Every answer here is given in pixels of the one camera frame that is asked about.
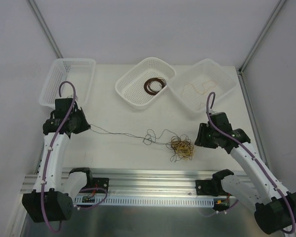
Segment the brown yellow wire ball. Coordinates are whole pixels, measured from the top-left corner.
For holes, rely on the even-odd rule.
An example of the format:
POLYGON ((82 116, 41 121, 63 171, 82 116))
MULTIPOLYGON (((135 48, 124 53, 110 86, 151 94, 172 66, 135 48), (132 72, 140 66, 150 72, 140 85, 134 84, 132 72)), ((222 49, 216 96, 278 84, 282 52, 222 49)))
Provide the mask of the brown yellow wire ball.
POLYGON ((166 147, 173 152, 173 155, 170 157, 171 162, 192 160, 193 158, 194 144, 185 134, 173 136, 170 142, 166 144, 166 147))

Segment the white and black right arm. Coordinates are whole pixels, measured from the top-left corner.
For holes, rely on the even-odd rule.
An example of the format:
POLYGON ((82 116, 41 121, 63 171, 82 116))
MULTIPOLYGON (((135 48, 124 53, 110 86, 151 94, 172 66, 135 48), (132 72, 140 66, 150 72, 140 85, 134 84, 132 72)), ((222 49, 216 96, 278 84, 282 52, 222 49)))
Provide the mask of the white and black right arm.
POLYGON ((253 188, 243 183, 234 172, 225 169, 213 174, 200 188, 209 196, 224 193, 236 197, 250 209, 256 223, 266 234, 296 230, 296 192, 291 193, 272 174, 257 154, 250 138, 242 129, 232 129, 226 113, 207 113, 208 122, 201 123, 195 145, 221 147, 235 159, 250 178, 253 188))

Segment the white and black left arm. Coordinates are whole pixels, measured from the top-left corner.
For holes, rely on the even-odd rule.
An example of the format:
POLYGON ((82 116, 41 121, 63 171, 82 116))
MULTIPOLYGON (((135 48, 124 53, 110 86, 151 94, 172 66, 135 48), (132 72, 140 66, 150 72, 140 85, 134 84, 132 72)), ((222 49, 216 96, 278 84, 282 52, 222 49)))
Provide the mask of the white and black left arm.
POLYGON ((93 189, 92 172, 87 167, 74 168, 62 183, 65 151, 72 134, 90 129, 85 114, 73 98, 58 98, 50 118, 43 124, 44 150, 42 168, 30 193, 22 197, 22 205, 35 223, 69 220, 73 199, 79 191, 93 189))

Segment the white basket right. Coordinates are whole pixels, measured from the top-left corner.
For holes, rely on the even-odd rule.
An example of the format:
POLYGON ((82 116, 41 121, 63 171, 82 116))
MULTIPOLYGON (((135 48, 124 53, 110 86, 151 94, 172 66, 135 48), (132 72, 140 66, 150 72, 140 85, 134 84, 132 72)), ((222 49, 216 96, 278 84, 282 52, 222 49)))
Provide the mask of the white basket right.
POLYGON ((218 102, 235 90, 236 79, 213 61, 203 59, 170 79, 168 88, 174 108, 184 118, 194 119, 206 111, 208 95, 214 92, 218 102))

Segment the white basket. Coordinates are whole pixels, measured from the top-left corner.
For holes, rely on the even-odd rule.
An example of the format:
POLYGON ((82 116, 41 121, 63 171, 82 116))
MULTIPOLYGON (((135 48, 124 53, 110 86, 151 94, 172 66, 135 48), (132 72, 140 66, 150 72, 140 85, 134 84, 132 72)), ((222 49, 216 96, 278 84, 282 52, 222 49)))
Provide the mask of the white basket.
POLYGON ((71 82, 76 91, 76 102, 85 107, 95 78, 96 61, 88 58, 60 58, 54 60, 39 97, 39 104, 55 108, 58 98, 72 98, 71 82))
POLYGON ((168 88, 174 108, 184 118, 194 119, 206 111, 208 95, 214 92, 218 102, 235 90, 236 79, 213 61, 203 59, 170 79, 168 88))
POLYGON ((117 94, 130 106, 144 110, 167 88, 175 69, 156 57, 148 57, 123 75, 115 84, 117 94))

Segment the white basket left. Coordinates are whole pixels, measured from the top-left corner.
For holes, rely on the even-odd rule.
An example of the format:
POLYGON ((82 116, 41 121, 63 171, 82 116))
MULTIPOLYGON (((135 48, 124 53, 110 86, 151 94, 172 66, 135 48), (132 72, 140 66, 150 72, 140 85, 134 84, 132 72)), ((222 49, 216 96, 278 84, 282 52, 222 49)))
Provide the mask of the white basket left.
POLYGON ((95 78, 96 61, 88 58, 60 58, 54 60, 39 97, 39 104, 55 108, 58 98, 72 98, 71 82, 76 91, 76 102, 85 107, 95 78))

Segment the white basket middle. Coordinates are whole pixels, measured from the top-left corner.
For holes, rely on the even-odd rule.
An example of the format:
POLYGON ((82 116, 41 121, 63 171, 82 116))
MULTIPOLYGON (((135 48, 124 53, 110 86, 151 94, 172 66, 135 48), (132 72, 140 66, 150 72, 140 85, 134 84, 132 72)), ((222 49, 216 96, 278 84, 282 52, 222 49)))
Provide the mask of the white basket middle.
POLYGON ((167 88, 175 69, 156 57, 148 57, 123 75, 115 84, 117 94, 130 106, 144 110, 167 88))

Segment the small green circuit board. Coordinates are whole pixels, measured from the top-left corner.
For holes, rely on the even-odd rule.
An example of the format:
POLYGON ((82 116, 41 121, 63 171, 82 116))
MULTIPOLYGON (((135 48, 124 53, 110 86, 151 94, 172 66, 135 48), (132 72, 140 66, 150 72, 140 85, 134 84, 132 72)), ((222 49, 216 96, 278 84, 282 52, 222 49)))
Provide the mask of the small green circuit board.
POLYGON ((82 203, 95 203, 96 197, 95 196, 83 196, 82 203))

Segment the small connector board right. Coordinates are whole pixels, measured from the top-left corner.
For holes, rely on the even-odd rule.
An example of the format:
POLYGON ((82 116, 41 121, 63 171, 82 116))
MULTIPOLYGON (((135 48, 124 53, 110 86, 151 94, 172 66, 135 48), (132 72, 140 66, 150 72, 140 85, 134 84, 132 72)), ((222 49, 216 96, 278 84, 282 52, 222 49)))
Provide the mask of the small connector board right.
POLYGON ((218 205, 218 206, 230 206, 230 202, 229 202, 228 199, 218 200, 216 202, 216 205, 218 205))

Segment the aluminium frame post right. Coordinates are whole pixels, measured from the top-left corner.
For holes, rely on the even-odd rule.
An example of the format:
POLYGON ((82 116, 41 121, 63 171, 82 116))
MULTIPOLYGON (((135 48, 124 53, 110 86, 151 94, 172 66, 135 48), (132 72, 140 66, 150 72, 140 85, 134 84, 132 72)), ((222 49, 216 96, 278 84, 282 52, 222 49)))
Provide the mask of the aluminium frame post right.
POLYGON ((245 57, 244 62, 241 64, 241 67, 239 68, 239 73, 242 75, 246 68, 248 67, 249 63, 253 59, 254 55, 257 53, 259 47, 261 46, 264 38, 268 34, 269 30, 273 26, 273 23, 276 21, 278 15, 282 11, 283 7, 287 3, 287 0, 279 0, 277 1, 274 9, 272 10, 270 16, 268 17, 266 23, 264 24, 262 30, 260 31, 259 35, 255 39, 254 44, 250 48, 247 56, 245 57))

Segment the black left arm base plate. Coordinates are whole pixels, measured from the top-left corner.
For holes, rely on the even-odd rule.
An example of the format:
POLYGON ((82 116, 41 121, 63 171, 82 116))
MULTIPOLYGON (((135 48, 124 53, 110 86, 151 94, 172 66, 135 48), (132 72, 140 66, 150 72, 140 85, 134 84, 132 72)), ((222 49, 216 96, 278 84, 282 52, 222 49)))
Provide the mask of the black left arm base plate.
POLYGON ((99 188, 104 189, 106 191, 109 190, 110 185, 110 179, 109 178, 100 178, 95 177, 92 181, 92 188, 98 188, 97 190, 92 190, 92 193, 95 194, 104 194, 105 192, 103 190, 99 190, 99 188))

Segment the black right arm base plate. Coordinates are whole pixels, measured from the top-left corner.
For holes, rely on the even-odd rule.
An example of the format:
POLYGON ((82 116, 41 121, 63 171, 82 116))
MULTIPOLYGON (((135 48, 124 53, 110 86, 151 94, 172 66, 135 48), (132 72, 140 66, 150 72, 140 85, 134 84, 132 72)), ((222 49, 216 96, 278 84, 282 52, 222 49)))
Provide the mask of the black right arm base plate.
POLYGON ((214 180, 196 180, 195 189, 198 196, 218 197, 228 195, 228 193, 222 189, 221 183, 214 180))

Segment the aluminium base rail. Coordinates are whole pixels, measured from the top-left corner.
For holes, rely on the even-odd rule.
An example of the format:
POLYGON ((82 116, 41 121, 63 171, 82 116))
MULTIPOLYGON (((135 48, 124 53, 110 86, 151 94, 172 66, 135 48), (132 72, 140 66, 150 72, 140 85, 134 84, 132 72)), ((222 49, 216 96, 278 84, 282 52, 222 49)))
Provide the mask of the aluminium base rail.
POLYGON ((64 169, 61 184, 67 180, 81 187, 92 176, 99 181, 108 178, 110 196, 133 197, 195 197, 196 180, 210 180, 215 171, 126 170, 93 168, 88 173, 64 169))

